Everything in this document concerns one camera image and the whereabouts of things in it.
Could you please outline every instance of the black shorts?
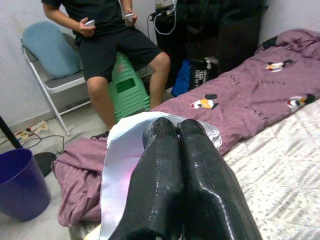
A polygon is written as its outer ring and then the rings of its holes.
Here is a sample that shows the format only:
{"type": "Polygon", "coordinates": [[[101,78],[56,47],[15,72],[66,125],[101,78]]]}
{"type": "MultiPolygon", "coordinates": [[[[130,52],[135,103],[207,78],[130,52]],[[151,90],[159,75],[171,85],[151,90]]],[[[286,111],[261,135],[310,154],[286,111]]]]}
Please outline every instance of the black shorts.
{"type": "Polygon", "coordinates": [[[142,32],[131,27],[116,33],[83,37],[79,42],[79,52],[84,79],[104,77],[111,82],[117,51],[129,58],[135,71],[147,66],[162,52],[142,32]]]}

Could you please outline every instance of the man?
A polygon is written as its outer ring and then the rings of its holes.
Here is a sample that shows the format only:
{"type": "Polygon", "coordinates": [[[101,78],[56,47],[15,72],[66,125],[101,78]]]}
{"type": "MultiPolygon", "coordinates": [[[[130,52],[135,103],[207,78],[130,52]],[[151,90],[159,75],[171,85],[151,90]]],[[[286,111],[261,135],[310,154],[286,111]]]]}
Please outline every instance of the man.
{"type": "MultiPolygon", "coordinates": [[[[153,68],[150,80],[150,108],[160,105],[170,71],[170,58],[143,33],[135,29],[137,15],[122,20],[118,0],[41,0],[45,15],[72,29],[76,35],[83,64],[84,78],[91,104],[108,129],[115,124],[114,106],[108,94],[108,82],[117,51],[125,54],[137,71],[146,65],[153,68]],[[68,16],[59,10],[64,5],[68,16]],[[85,26],[95,20],[95,26],[85,26]]],[[[133,13],[132,0],[120,0],[124,14],[133,13]]]]}

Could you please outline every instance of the crumpled cloth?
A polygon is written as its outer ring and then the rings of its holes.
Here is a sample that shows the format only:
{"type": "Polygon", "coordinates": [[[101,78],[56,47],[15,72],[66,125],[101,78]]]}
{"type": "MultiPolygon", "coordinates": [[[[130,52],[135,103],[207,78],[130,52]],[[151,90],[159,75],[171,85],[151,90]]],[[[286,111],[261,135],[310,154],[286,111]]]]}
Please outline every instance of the crumpled cloth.
{"type": "Polygon", "coordinates": [[[60,225],[71,227],[79,220],[101,221],[101,174],[106,151],[106,138],[81,138],[70,143],[52,163],[62,193],[60,225]]]}

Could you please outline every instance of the white controller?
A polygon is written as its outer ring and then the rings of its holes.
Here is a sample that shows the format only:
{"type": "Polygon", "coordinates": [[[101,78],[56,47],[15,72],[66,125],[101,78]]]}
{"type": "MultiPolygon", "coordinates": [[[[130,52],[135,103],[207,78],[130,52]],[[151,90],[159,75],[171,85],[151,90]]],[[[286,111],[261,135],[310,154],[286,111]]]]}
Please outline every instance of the white controller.
{"type": "Polygon", "coordinates": [[[130,22],[132,22],[132,18],[135,16],[134,13],[129,13],[123,16],[123,19],[128,20],[130,22]]]}
{"type": "Polygon", "coordinates": [[[84,24],[85,27],[94,27],[95,26],[95,20],[90,20],[90,21],[87,21],[85,24],[84,24]]]}

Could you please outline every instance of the blue trash bin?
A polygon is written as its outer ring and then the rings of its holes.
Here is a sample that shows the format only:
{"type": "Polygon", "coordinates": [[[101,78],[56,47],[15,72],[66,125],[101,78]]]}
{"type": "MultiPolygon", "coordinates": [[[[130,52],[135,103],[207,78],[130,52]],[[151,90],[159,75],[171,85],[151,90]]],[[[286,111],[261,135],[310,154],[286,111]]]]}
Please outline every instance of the blue trash bin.
{"type": "Polygon", "coordinates": [[[29,221],[49,205],[50,192],[32,152],[18,148],[0,154],[0,212],[29,221]]]}

